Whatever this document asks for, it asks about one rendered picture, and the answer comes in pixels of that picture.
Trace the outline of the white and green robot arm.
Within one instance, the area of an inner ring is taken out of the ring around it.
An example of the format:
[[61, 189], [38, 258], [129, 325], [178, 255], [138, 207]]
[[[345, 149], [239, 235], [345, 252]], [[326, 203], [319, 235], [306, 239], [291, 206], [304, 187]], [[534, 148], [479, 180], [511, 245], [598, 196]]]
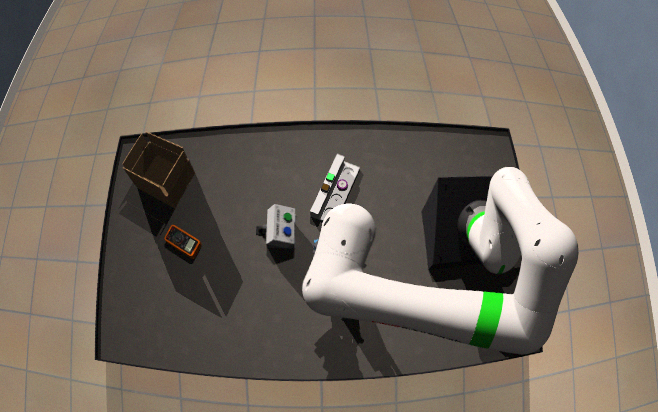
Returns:
[[491, 273], [509, 271], [522, 255], [513, 295], [423, 287], [363, 273], [375, 223], [363, 207], [342, 204], [326, 215], [313, 244], [315, 255], [302, 286], [304, 300], [321, 315], [402, 327], [514, 354], [540, 349], [550, 337], [577, 264], [572, 230], [545, 209], [526, 175], [513, 167], [494, 174], [487, 201], [468, 204], [457, 230]]

